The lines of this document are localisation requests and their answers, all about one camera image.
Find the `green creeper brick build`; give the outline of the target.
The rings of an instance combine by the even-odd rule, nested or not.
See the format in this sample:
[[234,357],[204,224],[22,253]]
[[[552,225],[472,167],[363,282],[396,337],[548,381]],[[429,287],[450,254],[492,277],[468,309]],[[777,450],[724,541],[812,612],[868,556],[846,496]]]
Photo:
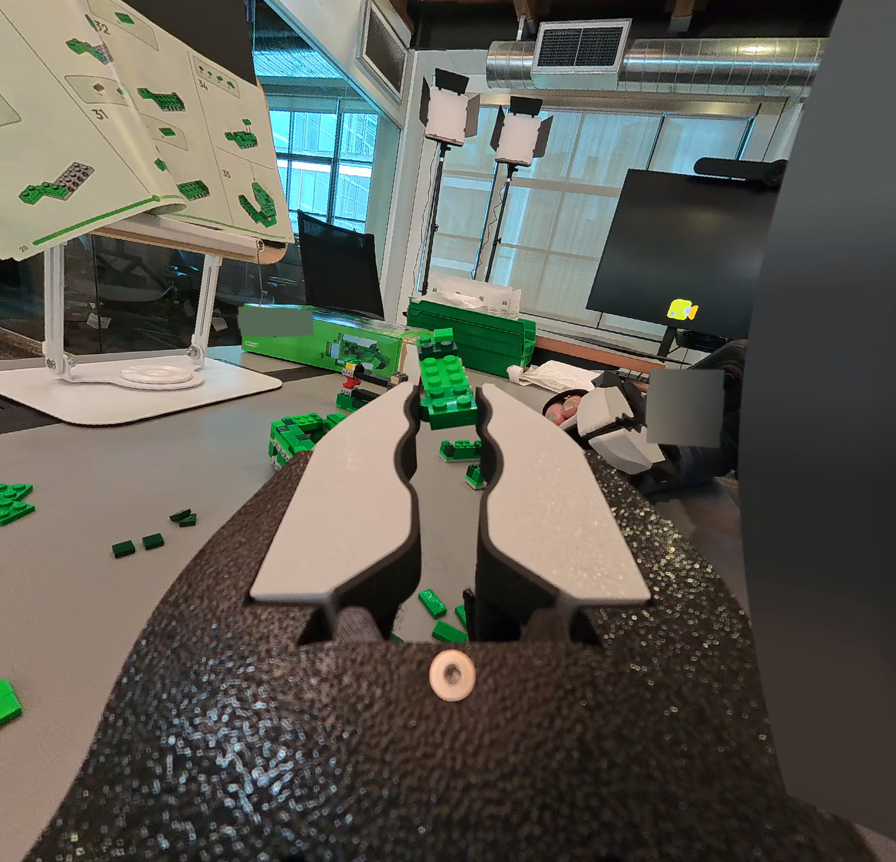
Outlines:
[[338,411],[321,417],[316,412],[274,420],[270,428],[268,456],[280,470],[296,454],[312,452],[316,444],[349,415]]

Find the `black video bar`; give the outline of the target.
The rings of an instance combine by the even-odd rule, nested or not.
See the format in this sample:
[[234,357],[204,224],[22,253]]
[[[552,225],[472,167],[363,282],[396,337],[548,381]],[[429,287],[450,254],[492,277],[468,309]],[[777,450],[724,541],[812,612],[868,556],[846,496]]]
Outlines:
[[789,160],[787,159],[758,162],[705,156],[696,161],[693,173],[704,177],[747,181],[766,188],[777,189],[783,181],[788,165]]

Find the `white paper bags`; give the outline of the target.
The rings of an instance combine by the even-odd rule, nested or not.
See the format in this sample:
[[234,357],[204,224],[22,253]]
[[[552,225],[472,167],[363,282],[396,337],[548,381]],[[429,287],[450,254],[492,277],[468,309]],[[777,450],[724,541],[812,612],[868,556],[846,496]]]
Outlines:
[[431,274],[423,299],[503,319],[520,318],[521,290],[476,281],[462,274]]

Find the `green plastic bins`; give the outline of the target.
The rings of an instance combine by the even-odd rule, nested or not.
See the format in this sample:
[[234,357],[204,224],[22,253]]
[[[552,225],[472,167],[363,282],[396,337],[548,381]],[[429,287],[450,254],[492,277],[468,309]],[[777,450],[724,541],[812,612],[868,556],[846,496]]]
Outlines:
[[507,377],[509,367],[526,368],[532,362],[537,327],[530,319],[507,319],[412,297],[405,314],[409,327],[452,329],[466,368]]

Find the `white ceiling air vent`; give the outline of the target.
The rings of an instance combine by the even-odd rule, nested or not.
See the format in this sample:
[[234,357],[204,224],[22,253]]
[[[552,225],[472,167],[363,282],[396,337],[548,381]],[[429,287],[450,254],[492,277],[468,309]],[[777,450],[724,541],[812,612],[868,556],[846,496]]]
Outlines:
[[532,76],[617,75],[632,25],[632,18],[542,22]]

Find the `silver metal air duct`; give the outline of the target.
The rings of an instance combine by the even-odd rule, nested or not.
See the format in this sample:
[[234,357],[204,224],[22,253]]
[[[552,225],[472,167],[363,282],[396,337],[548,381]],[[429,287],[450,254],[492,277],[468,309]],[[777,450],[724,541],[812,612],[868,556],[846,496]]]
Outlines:
[[486,82],[506,91],[635,92],[663,95],[806,97],[827,38],[640,39],[620,69],[538,73],[534,42],[493,42]]

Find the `white book stand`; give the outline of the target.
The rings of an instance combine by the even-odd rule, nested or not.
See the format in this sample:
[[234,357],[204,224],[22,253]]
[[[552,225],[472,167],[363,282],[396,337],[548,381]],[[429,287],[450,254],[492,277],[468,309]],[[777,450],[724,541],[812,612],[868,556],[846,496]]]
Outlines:
[[75,358],[64,350],[64,250],[61,240],[44,250],[43,364],[6,362],[1,395],[62,422],[82,427],[112,427],[150,420],[242,397],[270,393],[282,381],[208,355],[211,316],[224,258],[260,263],[275,241],[249,233],[200,226],[173,217],[144,213],[107,225],[114,238],[204,254],[196,323],[185,351],[125,359],[114,355]]

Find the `dark brick build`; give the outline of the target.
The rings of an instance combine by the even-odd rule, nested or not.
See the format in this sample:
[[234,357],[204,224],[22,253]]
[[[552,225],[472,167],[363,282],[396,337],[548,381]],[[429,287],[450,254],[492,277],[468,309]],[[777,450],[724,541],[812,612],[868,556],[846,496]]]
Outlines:
[[403,372],[394,372],[383,377],[366,371],[361,385],[355,389],[352,396],[342,395],[341,391],[339,392],[336,407],[346,413],[352,413],[408,380],[409,376]]

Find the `pink round object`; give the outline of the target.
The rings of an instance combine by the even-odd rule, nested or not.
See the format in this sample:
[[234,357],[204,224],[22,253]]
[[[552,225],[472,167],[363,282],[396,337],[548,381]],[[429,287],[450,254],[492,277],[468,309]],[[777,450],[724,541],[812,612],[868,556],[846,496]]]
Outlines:
[[567,390],[550,398],[544,405],[542,415],[554,423],[555,426],[563,425],[566,420],[573,418],[581,399],[588,395],[588,390]]

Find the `green and grey brick assembly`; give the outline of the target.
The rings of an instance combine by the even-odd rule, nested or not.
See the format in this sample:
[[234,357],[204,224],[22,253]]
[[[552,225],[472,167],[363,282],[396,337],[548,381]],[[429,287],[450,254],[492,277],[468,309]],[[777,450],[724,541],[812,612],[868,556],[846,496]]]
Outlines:
[[438,328],[418,342],[420,416],[433,431],[474,426],[478,421],[475,393],[454,341],[454,331]]

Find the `white framed wall grille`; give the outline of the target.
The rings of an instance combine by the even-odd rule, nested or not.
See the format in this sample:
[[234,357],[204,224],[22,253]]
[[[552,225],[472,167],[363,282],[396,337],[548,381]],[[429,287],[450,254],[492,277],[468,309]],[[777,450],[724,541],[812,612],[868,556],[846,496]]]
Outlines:
[[362,0],[356,56],[383,92],[401,104],[408,47],[374,0]]

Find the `studio light panel on stand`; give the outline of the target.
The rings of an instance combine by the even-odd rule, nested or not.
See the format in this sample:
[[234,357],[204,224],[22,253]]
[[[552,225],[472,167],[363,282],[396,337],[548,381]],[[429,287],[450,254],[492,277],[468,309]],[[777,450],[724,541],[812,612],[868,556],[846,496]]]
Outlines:
[[507,107],[499,107],[495,127],[490,139],[490,147],[495,153],[495,173],[492,189],[497,187],[498,173],[504,167],[504,182],[501,186],[491,239],[484,281],[490,281],[497,250],[501,243],[501,230],[507,207],[512,179],[521,168],[532,166],[534,160],[545,155],[553,116],[543,117],[543,101],[524,95],[511,95]]
[[422,259],[419,292],[428,290],[437,213],[442,187],[444,161],[451,148],[463,147],[466,139],[477,134],[479,95],[468,94],[469,77],[436,68],[433,82],[423,81],[420,120],[424,137],[436,144],[435,173],[429,205],[425,255]]

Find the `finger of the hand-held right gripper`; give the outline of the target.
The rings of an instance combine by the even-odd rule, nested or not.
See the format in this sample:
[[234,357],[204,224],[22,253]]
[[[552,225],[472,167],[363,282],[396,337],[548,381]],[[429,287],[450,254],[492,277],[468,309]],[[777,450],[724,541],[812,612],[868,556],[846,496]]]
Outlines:
[[587,445],[613,468],[636,475],[666,462],[662,448],[647,440],[644,426],[611,423],[587,432]]
[[602,372],[577,407],[578,434],[607,434],[646,427],[646,402],[632,380]]

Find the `crumpled white plastic bag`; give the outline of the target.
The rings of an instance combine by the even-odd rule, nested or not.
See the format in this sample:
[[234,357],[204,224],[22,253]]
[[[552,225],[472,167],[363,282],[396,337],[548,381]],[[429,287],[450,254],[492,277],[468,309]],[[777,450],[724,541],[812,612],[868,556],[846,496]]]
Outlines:
[[594,381],[603,375],[603,370],[589,371],[560,361],[547,361],[528,368],[510,365],[506,374],[514,384],[537,386],[559,394],[574,389],[590,391]]

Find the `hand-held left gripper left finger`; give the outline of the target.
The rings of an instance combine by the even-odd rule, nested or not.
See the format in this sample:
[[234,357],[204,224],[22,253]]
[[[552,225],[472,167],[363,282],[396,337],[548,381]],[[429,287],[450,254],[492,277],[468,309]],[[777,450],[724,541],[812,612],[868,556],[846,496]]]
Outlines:
[[299,642],[335,635],[360,609],[387,637],[421,577],[417,470],[420,388],[400,383],[316,446],[287,503],[250,599],[276,612],[309,608]]

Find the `large black monitor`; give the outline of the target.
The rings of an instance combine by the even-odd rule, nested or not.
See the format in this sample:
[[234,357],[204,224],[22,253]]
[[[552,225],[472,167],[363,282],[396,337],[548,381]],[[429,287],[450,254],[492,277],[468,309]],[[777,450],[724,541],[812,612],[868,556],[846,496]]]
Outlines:
[[777,201],[763,181],[629,170],[585,308],[746,339]]

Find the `grey desk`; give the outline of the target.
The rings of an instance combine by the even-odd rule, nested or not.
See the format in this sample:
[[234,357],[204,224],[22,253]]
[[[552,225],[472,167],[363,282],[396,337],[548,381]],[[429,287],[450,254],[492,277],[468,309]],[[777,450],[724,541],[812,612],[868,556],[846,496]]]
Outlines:
[[264,436],[313,389],[2,436],[37,507],[2,528],[2,860],[746,860],[749,620],[678,540],[647,550],[666,526],[594,453],[654,597],[587,610],[600,644],[460,645],[447,702],[446,644],[299,642],[309,608],[252,602],[310,458],[273,473]]

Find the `brick instruction booklet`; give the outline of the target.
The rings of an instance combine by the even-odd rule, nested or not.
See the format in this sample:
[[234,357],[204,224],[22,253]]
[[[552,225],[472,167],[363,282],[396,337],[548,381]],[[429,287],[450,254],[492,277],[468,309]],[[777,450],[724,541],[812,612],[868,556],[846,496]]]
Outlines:
[[267,100],[125,0],[2,0],[2,258],[87,233],[275,262]]

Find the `green cardboard set box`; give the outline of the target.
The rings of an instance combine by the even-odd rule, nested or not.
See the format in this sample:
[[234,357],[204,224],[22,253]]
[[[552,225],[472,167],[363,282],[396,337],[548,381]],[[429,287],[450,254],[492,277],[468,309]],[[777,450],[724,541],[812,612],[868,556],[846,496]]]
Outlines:
[[432,336],[425,328],[308,305],[245,304],[238,326],[246,352],[330,371],[356,361],[383,377],[402,371],[407,347]]

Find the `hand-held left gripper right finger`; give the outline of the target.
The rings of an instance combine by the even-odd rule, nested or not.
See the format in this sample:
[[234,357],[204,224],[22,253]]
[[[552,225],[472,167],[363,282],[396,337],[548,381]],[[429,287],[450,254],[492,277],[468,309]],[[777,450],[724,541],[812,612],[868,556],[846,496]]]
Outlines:
[[585,452],[495,384],[476,389],[482,441],[475,639],[516,640],[539,610],[640,609],[647,587]]

